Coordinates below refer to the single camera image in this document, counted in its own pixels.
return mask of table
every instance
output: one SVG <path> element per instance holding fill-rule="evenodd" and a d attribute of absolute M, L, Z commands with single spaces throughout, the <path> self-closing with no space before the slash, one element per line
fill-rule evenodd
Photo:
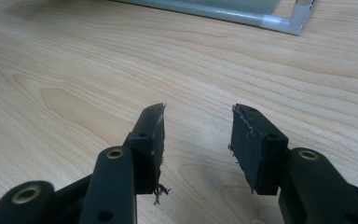
<path fill-rule="evenodd" d="M 358 3 L 317 1 L 293 36 L 103 0 L 0 0 L 0 197 L 90 174 L 160 102 L 172 190 L 157 206 L 138 196 L 139 223 L 282 223 L 227 149 L 236 103 L 358 186 Z"/>

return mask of light wood tabletop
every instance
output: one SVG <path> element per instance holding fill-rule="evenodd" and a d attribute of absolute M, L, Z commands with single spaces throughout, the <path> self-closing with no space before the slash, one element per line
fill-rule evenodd
<path fill-rule="evenodd" d="M 358 186 L 358 1 L 316 1 L 294 36 L 104 0 L 0 0 L 0 197 L 90 174 L 157 103 L 172 190 L 160 205 L 138 196 L 139 223 L 283 223 L 227 149 L 236 103 Z"/>

